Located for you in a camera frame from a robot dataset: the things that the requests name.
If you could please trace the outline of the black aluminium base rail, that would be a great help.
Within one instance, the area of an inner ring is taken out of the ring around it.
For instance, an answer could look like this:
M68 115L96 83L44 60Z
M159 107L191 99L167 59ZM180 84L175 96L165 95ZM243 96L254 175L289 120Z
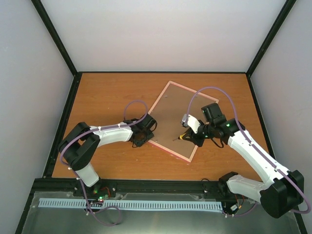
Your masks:
M34 181L32 192L73 192L75 196L87 195L94 187L107 186L111 197L118 193L143 194L188 194L203 195L205 199L233 200L234 194L241 194L253 200L281 199L287 201L293 191L289 182L274 179L271 185L264 184L234 175L230 178L221 177L218 181L169 181L169 180L119 180L100 179L92 187L81 186L76 179L70 178L37 178Z

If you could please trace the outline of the yellow handled screwdriver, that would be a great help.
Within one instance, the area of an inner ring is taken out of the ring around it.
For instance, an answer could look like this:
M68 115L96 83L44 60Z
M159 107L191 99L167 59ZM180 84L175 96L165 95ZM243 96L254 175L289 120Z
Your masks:
M177 138L173 139L173 141L176 141L176 140L182 140L182 139L183 139L183 137L184 137L184 135L180 135L180 136L178 136Z

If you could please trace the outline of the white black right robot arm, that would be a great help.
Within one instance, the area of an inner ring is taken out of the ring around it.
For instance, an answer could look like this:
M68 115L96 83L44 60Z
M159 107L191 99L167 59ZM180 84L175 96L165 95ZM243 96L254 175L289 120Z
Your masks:
M206 119L198 120L184 114L181 124L187 130L179 139L201 147L205 140L220 140L219 147L228 145L239 153L260 176L261 181L244 178L236 172L222 176L218 187L223 197L234 194L246 196L261 204L273 218L279 218L304 201L304 177L290 171L270 156L236 119L227 120L218 104L201 108Z

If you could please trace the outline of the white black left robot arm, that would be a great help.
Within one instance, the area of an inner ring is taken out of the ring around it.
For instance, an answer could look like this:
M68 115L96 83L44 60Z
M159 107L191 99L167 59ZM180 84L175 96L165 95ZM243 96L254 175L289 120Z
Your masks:
M85 192L97 196L101 192L100 177L91 164L96 149L116 142L131 142L134 148L141 147L154 137L156 128L157 121L149 114L108 126L80 122L58 145L60 160L82 180Z

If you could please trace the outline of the black enclosure post right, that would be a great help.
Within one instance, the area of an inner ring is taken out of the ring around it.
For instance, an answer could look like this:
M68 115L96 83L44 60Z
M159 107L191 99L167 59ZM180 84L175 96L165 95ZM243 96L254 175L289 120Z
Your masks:
M252 60L247 72L246 76L248 79L251 78L253 73L255 72L257 66L261 62L262 58L264 57L266 51L268 50L269 46L271 45L272 41L274 40L275 36L277 35L279 29L283 25L284 21L286 20L288 14L292 10L296 3L296 0L286 0L283 4L281 10L279 11L276 19L274 20L272 26L270 27L267 35L265 36L261 46L259 47L254 59Z

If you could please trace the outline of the black enclosure post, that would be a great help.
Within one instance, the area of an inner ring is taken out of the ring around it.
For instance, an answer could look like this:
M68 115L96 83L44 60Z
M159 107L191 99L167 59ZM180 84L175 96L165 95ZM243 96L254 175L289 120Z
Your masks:
M59 50L63 60L65 61L67 67L69 68L71 74L75 77L78 73L77 69L75 68L55 26L53 25L43 3L40 0L31 0L33 6L35 7L39 17L41 18L45 28L47 29L48 33L50 34L53 42L55 43L57 49Z
M279 29L283 25L284 21L286 20L288 14L292 10L296 3L296 0L286 0L283 4L281 10L279 11L276 19L274 20L272 26L270 27L267 35L265 36L261 46L259 47L254 59L252 60L247 72L246 76L248 79L251 78L253 73L255 72L257 66L261 62L262 58L264 57L266 51L268 50L269 46L271 45L272 41L274 40L275 36L277 35Z

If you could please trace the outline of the left controller board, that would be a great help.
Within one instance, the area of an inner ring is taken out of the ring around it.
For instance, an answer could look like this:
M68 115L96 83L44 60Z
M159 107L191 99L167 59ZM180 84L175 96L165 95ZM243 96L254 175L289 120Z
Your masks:
M105 187L94 187L87 193L88 202L91 207L103 205L104 201L111 197L110 189Z

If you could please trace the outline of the metal base plate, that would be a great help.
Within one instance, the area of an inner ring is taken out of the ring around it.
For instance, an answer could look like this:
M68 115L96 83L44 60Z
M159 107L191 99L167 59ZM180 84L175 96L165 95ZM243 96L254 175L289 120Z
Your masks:
M36 194L20 234L299 234L296 217L279 219L260 206L242 217L202 211L130 211L111 209L92 216L82 208L39 207Z

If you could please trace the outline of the pink picture frame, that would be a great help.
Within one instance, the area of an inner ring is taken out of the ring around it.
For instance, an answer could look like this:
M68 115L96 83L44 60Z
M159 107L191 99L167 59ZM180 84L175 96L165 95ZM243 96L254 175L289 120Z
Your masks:
M190 106L189 114L204 121L201 108L212 103L218 103L218 99L169 81L149 110L149 115L157 121L154 137L149 142L173 156L191 162L197 146L177 139L186 131L181 120Z

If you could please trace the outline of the black enclosure post left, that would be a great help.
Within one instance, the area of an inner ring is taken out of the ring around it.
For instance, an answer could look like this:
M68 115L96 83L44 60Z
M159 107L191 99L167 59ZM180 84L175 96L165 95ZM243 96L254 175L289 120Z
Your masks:
M39 17L41 18L45 28L47 29L48 33L50 34L53 42L55 43L57 49L59 50L63 60L65 61L67 67L69 68L71 74L75 77L78 73L77 69L75 68L55 26L53 25L43 3L40 0L31 0L33 6L35 7Z

